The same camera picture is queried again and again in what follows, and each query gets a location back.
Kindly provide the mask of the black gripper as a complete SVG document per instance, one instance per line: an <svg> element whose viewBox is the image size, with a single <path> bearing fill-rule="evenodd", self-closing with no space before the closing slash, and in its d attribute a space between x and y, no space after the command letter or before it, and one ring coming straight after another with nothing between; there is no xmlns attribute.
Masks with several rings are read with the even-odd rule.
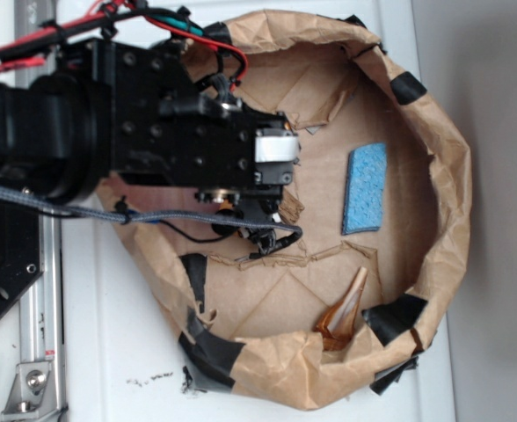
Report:
<svg viewBox="0 0 517 422"><path fill-rule="evenodd" d="M283 113L252 109L213 74L213 94L189 76L178 44L144 49L91 38L65 46L58 74L84 101L101 147L101 170L135 186L187 187L200 202L228 202L208 217L268 255L302 237L277 220L300 153Z"/></svg>

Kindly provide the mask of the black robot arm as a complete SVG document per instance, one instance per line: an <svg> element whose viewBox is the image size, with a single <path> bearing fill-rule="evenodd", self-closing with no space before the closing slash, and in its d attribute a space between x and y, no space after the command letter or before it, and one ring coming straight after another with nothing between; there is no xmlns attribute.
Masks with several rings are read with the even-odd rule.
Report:
<svg viewBox="0 0 517 422"><path fill-rule="evenodd" d="M132 186L192 188L191 213L219 238L241 231L265 256L302 237L277 221L300 144L283 113L236 98L217 71L193 80L178 43L144 49L89 39L63 46L57 68L30 87L0 84L0 200L27 188L42 210L90 194L111 174Z"/></svg>

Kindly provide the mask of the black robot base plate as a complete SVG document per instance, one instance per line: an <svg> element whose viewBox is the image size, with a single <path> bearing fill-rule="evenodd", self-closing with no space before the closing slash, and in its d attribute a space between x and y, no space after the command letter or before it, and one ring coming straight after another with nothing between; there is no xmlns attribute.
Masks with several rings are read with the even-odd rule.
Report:
<svg viewBox="0 0 517 422"><path fill-rule="evenodd" d="M0 319L39 278L40 218L0 203Z"/></svg>

